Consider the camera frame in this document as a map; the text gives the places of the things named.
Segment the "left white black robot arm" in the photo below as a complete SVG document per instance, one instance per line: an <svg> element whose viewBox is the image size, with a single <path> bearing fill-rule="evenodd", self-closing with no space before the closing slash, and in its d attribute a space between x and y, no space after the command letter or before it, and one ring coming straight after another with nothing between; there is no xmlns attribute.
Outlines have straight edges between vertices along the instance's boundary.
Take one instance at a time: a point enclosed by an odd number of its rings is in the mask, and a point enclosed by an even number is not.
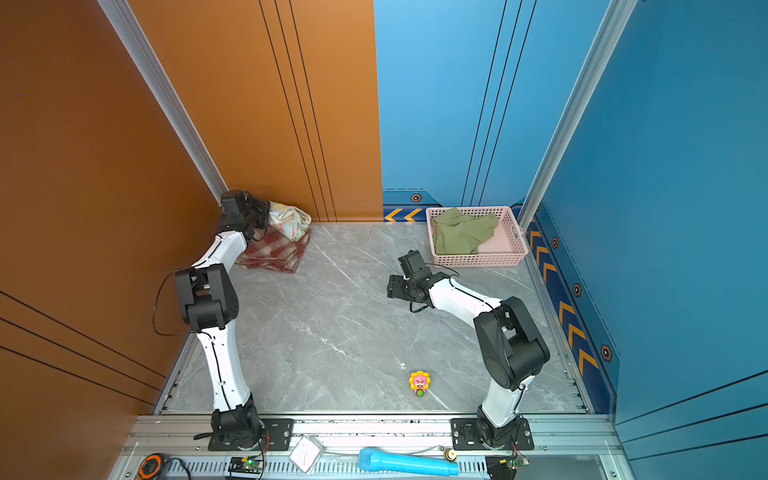
<svg viewBox="0 0 768 480"><path fill-rule="evenodd" d="M174 273L181 316L203 348L213 391L211 451L264 446L266 431L236 346L239 299L229 272L249 242L268 227L269 203L243 190L221 196L218 233L203 256Z"/></svg>

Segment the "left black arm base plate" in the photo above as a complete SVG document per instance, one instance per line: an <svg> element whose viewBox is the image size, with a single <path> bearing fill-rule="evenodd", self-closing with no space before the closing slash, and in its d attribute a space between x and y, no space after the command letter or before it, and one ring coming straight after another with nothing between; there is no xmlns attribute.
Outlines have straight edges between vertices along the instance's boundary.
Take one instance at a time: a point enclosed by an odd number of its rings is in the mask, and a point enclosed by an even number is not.
<svg viewBox="0 0 768 480"><path fill-rule="evenodd" d="M255 426L243 426L235 421L211 422L209 451L275 451L289 449L294 427L292 418L267 418Z"/></svg>

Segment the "floral pastel skirt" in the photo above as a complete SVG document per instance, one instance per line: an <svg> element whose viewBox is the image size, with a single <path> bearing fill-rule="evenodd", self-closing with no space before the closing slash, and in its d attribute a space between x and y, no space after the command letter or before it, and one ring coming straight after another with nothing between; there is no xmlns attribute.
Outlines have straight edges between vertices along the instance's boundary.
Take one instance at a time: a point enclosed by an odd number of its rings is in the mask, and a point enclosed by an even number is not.
<svg viewBox="0 0 768 480"><path fill-rule="evenodd" d="M298 242L309 230L312 217L300 208L271 202L269 225L291 242Z"/></svg>

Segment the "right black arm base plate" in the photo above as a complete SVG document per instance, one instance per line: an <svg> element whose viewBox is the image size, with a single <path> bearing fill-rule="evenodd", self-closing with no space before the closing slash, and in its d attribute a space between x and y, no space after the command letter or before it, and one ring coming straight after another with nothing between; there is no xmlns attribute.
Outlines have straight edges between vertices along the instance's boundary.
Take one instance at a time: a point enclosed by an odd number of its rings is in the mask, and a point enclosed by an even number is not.
<svg viewBox="0 0 768 480"><path fill-rule="evenodd" d="M503 427L495 427L484 418L453 418L450 420L453 448L457 451L535 449L528 420L517 416Z"/></svg>

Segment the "pink perforated plastic basket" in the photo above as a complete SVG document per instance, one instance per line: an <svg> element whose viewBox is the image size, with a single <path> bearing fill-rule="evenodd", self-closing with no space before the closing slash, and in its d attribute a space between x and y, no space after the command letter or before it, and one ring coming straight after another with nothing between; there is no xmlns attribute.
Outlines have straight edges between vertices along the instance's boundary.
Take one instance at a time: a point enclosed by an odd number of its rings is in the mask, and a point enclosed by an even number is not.
<svg viewBox="0 0 768 480"><path fill-rule="evenodd" d="M438 253L437 237L440 229L435 223L435 219L447 211L449 208L431 207L426 209L430 254L432 261L436 264L447 267L512 267L517 266L530 251L525 235L511 208L492 206L457 208L457 211L465 216L479 219L494 216L497 219L493 234L486 241L478 244L476 253Z"/></svg>

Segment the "red plaid skirt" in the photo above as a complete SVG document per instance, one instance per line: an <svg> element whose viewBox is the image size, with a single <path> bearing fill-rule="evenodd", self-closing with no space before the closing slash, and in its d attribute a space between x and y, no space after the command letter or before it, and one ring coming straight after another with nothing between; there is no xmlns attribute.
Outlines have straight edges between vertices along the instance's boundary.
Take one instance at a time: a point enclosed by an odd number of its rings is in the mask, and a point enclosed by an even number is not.
<svg viewBox="0 0 768 480"><path fill-rule="evenodd" d="M261 240L250 242L236 263L248 269L293 274L298 270L310 239L310 231L299 240L291 241L279 231L270 230Z"/></svg>

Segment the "olive green skirt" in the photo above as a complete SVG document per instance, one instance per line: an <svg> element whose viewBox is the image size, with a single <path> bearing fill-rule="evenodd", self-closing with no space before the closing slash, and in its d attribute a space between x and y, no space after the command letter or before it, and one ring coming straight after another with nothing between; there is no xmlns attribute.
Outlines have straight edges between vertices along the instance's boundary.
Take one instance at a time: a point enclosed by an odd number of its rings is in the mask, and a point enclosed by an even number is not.
<svg viewBox="0 0 768 480"><path fill-rule="evenodd" d="M432 225L437 255L472 255L494 236L498 218L493 214L476 217L451 208L436 216Z"/></svg>

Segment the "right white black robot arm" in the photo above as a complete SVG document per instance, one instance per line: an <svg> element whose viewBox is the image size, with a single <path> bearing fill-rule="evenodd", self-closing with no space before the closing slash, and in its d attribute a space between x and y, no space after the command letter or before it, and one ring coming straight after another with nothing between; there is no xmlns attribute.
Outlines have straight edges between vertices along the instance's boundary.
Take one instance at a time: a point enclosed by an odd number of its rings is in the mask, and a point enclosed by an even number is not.
<svg viewBox="0 0 768 480"><path fill-rule="evenodd" d="M550 351L528 308L518 297L497 299L434 272L417 250L399 258L400 275L389 277L387 296L409 303L411 312L432 308L474 328L481 357L490 375L488 392L476 420L454 428L454 448L531 451L535 448L520 404Z"/></svg>

